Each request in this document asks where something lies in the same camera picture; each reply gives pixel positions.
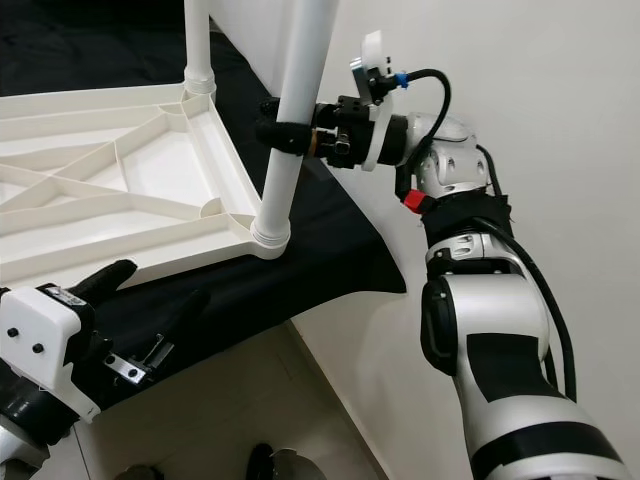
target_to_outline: white wall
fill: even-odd
[[[265,52],[247,35],[275,35],[292,1],[269,2],[276,28],[264,10],[220,21],[227,3],[213,4],[214,18],[277,92],[286,43]],[[517,238],[563,309],[579,401],[640,477],[639,24],[635,0],[343,0],[320,99],[356,93],[349,60],[376,29],[396,69],[447,73],[450,111],[493,153]],[[440,102],[428,80],[396,98],[405,113]],[[394,198],[389,169],[334,173],[385,238],[409,295],[351,295],[295,325],[390,476],[471,478],[454,388],[420,351],[418,218]]]

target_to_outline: black cable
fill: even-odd
[[[500,182],[498,182],[498,174],[496,173],[496,166],[493,163],[493,157],[482,145],[476,145],[476,148],[482,152],[484,158],[487,159],[487,165],[489,167],[489,178],[491,179],[491,185],[493,185],[493,193],[496,197],[502,196],[502,188],[500,188]]]
[[[553,353],[551,353],[551,345],[549,345],[549,350],[547,351],[547,355],[544,357],[544,372],[547,375],[547,382],[556,390],[558,389],[558,377],[556,376],[556,364],[553,361]]]
[[[533,261],[533,259],[529,256],[527,251],[507,232],[505,232],[502,228],[494,225],[493,223],[485,220],[480,217],[473,217],[473,223],[477,228],[481,231],[485,231],[487,233],[491,233],[498,237],[498,239],[507,245],[511,250],[514,251],[518,257],[522,260],[529,273],[533,277],[533,280],[538,285],[540,289],[540,293],[542,294],[542,298],[547,304],[549,308],[549,312],[551,313],[551,318],[553,319],[553,323],[556,326],[556,330],[558,331],[558,337],[560,338],[560,346],[562,349],[562,363],[564,364],[564,390],[565,395],[570,400],[576,401],[577,397],[577,387],[576,387],[576,368],[575,361],[573,358],[573,346],[571,345],[571,336],[569,335],[569,330],[567,329],[567,325],[562,316],[562,312],[560,311],[560,307],[556,302],[553,293],[551,292],[551,288],[549,288],[549,284],[545,280],[542,272]]]
[[[451,84],[443,72],[433,68],[424,68],[407,74],[407,80],[409,82],[420,78],[437,78],[444,88],[444,99],[442,100],[442,107],[440,108],[440,113],[438,113],[438,117],[436,118],[433,127],[429,130],[429,133],[422,137],[407,159],[407,168],[410,173],[413,173],[415,168],[418,166],[418,162],[427,156],[431,142],[442,125],[442,122],[444,122],[447,112],[449,111],[449,105],[451,104]]]

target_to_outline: red component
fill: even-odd
[[[404,203],[405,206],[413,213],[422,213],[420,211],[420,204],[426,196],[427,194],[420,190],[409,190],[409,193],[404,197],[404,202],[402,203]]]

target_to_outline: floor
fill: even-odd
[[[328,480],[377,479],[337,400],[286,326],[117,405],[52,449],[36,480],[112,480],[135,464],[166,480],[244,479],[252,447],[295,448]]]

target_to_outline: white pvc pipe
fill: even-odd
[[[337,7],[338,0],[296,2],[278,109],[279,122],[311,122]],[[265,246],[284,250],[289,241],[289,212],[301,165],[301,156],[271,150],[262,204],[251,224],[253,236]]]
[[[191,93],[214,94],[216,82],[211,69],[209,12],[206,0],[184,0],[184,27],[187,39],[185,88]]]

